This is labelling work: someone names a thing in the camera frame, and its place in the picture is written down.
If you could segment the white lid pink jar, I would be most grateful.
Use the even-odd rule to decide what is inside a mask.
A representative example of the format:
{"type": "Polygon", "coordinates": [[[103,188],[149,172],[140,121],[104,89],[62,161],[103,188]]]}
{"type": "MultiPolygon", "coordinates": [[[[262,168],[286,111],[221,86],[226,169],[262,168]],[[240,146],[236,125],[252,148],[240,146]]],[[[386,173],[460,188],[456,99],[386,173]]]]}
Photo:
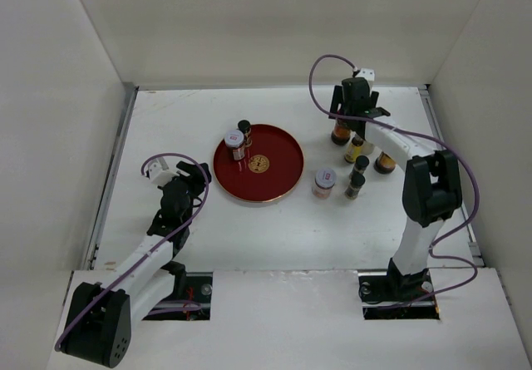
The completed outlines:
{"type": "Polygon", "coordinates": [[[336,172],[329,167],[323,167],[317,171],[312,187],[313,194],[320,198],[326,199],[332,192],[337,181],[336,172]]]}

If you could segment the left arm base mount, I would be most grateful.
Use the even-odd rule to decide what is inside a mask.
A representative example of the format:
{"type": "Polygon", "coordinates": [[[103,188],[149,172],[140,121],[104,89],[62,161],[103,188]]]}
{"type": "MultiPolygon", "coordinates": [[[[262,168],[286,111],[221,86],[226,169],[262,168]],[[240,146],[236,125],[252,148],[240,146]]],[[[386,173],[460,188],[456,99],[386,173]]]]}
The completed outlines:
{"type": "Polygon", "coordinates": [[[161,268],[174,278],[172,293],[145,317],[146,321],[208,321],[214,287],[212,273],[188,272],[183,264],[170,262],[161,268]]]}

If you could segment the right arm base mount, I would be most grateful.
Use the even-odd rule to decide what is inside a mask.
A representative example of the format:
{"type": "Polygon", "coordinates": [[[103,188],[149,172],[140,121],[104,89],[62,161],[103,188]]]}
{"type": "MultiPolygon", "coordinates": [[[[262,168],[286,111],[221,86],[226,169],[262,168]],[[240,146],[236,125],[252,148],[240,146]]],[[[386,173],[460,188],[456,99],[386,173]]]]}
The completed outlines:
{"type": "Polygon", "coordinates": [[[402,274],[391,259],[385,273],[360,273],[358,295],[365,320],[439,320],[428,269],[402,274]]]}

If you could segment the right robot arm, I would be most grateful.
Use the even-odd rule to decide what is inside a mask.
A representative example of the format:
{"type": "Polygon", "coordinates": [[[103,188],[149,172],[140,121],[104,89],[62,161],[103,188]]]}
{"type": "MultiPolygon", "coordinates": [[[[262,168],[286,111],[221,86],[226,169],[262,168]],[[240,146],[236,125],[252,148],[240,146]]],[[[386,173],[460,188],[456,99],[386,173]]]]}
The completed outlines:
{"type": "Polygon", "coordinates": [[[359,76],[335,86],[330,112],[346,127],[380,148],[404,172],[401,202],[406,226],[383,276],[364,279],[367,301],[406,302],[428,282],[429,248],[446,220],[462,204],[456,155],[436,150],[397,126],[389,111],[377,106],[378,92],[359,76]]]}

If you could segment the white lid dark jar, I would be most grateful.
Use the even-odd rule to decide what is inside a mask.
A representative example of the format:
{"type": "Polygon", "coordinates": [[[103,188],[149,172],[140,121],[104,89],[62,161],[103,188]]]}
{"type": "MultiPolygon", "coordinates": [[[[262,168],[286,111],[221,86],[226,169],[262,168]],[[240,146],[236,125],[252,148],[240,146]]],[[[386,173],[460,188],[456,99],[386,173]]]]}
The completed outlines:
{"type": "Polygon", "coordinates": [[[231,155],[234,160],[239,161],[245,157],[246,139],[242,131],[228,131],[224,136],[224,143],[231,152],[231,155]]]}

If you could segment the small black cap spice bottle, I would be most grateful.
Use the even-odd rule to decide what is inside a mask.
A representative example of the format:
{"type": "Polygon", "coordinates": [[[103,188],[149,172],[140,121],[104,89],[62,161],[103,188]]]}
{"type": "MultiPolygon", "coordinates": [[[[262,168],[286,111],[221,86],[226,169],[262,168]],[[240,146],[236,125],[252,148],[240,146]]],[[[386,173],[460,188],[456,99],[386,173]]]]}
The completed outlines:
{"type": "Polygon", "coordinates": [[[248,120],[241,120],[238,122],[237,128],[244,135],[244,145],[250,147],[252,145],[251,123],[248,120]]]}

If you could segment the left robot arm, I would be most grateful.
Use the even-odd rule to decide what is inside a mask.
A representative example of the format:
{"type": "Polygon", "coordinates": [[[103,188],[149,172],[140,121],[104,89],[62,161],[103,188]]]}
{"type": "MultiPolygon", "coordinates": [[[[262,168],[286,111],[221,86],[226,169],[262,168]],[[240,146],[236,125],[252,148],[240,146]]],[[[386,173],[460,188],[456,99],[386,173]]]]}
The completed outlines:
{"type": "Polygon", "coordinates": [[[131,343],[134,327],[159,314],[165,299],[180,301],[186,293],[186,272],[174,257],[202,210],[212,176],[205,163],[180,156],[172,172],[154,155],[141,167],[142,175],[162,192],[160,208],[140,245],[106,279],[80,283],[73,291],[65,327],[54,349],[106,368],[115,368],[131,343]]]}

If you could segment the red lid sauce jar back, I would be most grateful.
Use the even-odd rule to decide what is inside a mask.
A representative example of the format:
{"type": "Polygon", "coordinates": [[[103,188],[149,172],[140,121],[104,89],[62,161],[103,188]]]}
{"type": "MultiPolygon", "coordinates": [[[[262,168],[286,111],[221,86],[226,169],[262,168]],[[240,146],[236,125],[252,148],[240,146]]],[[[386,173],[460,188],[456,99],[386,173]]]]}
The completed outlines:
{"type": "Polygon", "coordinates": [[[351,140],[352,131],[348,124],[340,119],[336,119],[332,129],[331,140],[337,146],[344,146],[351,140]]]}

